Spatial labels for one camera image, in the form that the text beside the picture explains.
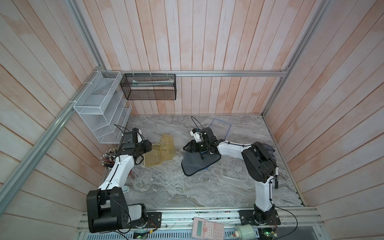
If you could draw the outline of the blue cloth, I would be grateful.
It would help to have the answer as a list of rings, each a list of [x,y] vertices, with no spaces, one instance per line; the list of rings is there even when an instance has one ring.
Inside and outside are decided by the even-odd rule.
[[[188,177],[200,172],[221,159],[221,155],[204,155],[200,153],[184,152],[181,163],[184,174]]]

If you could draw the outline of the clear lunch box blue rim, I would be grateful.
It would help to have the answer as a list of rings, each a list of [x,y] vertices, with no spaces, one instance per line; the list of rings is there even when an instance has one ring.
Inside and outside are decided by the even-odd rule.
[[[222,156],[221,175],[233,183],[244,183],[248,180],[246,165],[242,159],[231,156]]]

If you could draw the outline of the yellow lunch box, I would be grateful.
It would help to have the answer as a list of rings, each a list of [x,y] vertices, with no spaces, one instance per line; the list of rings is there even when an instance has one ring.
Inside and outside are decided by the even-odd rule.
[[[161,158],[163,161],[170,161],[176,154],[174,138],[171,135],[163,134],[160,140]]]

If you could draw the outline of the grey cloth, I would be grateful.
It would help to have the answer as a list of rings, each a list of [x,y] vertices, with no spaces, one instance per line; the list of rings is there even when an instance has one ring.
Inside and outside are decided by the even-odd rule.
[[[263,146],[264,146],[264,148],[268,151],[268,153],[271,155],[271,156],[273,156],[273,157],[275,157],[275,149],[273,148],[273,147],[271,147],[270,145],[268,145],[268,144],[263,144]]]

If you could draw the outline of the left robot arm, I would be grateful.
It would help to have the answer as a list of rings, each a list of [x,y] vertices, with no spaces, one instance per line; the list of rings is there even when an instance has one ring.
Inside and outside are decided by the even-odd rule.
[[[138,128],[122,133],[109,175],[86,198],[91,233],[114,232],[146,224],[148,215],[145,205],[128,205],[124,188],[129,173],[138,164],[137,159],[151,150],[152,143],[142,136]]]

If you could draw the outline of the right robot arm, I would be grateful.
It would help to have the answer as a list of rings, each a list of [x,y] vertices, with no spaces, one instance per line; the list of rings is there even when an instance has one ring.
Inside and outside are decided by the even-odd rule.
[[[184,147],[182,170],[188,177],[200,172],[222,156],[243,160],[249,176],[255,181],[256,198],[253,210],[240,210],[242,225],[252,226],[281,224],[275,209],[272,184],[278,176],[278,165],[274,157],[275,150],[260,142],[244,145],[217,139],[211,128],[193,129],[193,140]]]

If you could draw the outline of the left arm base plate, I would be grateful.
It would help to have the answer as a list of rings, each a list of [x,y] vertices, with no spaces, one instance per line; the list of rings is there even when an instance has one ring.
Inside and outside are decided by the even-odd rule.
[[[134,220],[132,228],[136,229],[159,229],[162,223],[161,212],[148,212],[142,214],[138,220]]]

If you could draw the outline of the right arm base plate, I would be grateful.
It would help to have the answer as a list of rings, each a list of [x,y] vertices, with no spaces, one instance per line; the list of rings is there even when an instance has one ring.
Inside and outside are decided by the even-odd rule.
[[[241,225],[263,226],[263,225],[280,225],[281,220],[277,211],[255,211],[255,210],[240,210],[239,211]]]

